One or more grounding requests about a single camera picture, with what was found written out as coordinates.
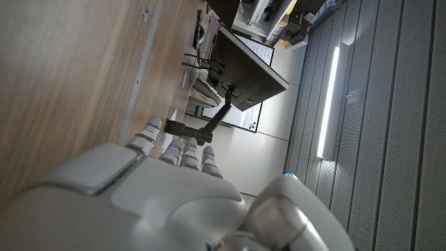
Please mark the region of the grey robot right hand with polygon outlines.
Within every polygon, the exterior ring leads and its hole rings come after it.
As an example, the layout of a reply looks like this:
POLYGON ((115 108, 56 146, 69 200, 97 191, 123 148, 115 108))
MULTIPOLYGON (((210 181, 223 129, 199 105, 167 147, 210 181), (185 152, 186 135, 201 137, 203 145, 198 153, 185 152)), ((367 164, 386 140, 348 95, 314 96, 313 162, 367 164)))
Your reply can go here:
POLYGON ((2 250, 352 250, 346 230, 293 174, 246 206, 211 147, 150 151, 150 121, 125 146, 107 143, 42 175, 1 210, 2 250))

